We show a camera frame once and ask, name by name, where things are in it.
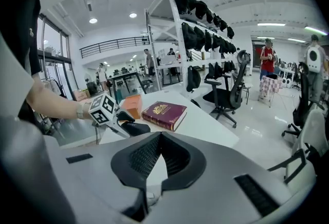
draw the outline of shelf rack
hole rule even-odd
[[[157,84],[158,84],[159,88],[161,88],[161,82],[160,82],[158,70],[165,69],[165,68],[172,68],[172,67],[180,67],[181,75],[182,75],[182,79],[183,79],[183,86],[184,86],[184,91],[182,92],[182,94],[185,97],[190,98],[190,93],[188,93],[186,91],[186,87],[187,87],[187,83],[188,83],[188,67],[189,66],[203,66],[203,65],[208,66],[209,63],[215,64],[216,62],[218,62],[218,64],[221,65],[221,63],[223,63],[223,62],[232,60],[232,58],[233,58],[232,55],[230,55],[227,59],[222,59],[221,54],[219,53],[219,48],[216,48],[216,49],[214,49],[214,51],[210,50],[210,59],[199,60],[199,61],[187,61],[184,37],[183,37],[182,26],[181,26],[182,23],[187,23],[192,28],[197,27],[200,30],[202,30],[203,32],[205,32],[205,30],[207,30],[211,35],[214,34],[218,37],[221,37],[221,38],[227,40],[230,43],[231,43],[231,40],[229,40],[228,38],[214,32],[212,30],[209,30],[207,28],[207,25],[205,24],[204,19],[202,21],[200,21],[195,15],[189,15],[189,14],[180,15],[178,13],[178,9],[177,9],[175,0],[154,0],[151,4],[150,8],[145,10],[145,15],[146,15],[146,22],[147,22],[147,30],[148,30],[148,35],[149,35],[149,39],[151,42],[153,55],[156,55],[156,53],[155,53],[155,49],[154,49],[152,29],[159,30],[159,28],[152,25],[152,21],[156,20],[156,19],[160,19],[160,20],[166,20],[169,23],[172,23],[169,25],[168,28],[166,28],[165,30],[162,29],[162,30],[160,30],[160,32],[171,38],[171,40],[169,40],[168,42],[178,42],[178,51],[179,51],[180,57],[181,57],[181,62],[174,63],[174,64],[165,64],[165,65],[158,66],[157,61],[155,61],[156,79],[157,79]]]

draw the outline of black hair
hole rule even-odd
[[[311,39],[312,41],[319,41],[318,36],[316,36],[315,34],[313,34],[313,35],[310,37],[310,39]]]

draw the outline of man in red shirt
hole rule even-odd
[[[274,74],[274,54],[275,51],[272,49],[272,40],[266,39],[260,57],[262,62],[260,80],[262,80],[263,75]]]

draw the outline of red book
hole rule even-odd
[[[184,119],[186,112],[186,106],[156,102],[142,112],[142,118],[174,132]]]

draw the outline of tablecloth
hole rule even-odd
[[[270,94],[274,94],[276,92],[279,92],[280,88],[282,88],[282,78],[278,77],[276,80],[271,79],[269,77],[263,76],[259,91],[261,97],[266,97],[267,94],[270,92]]]

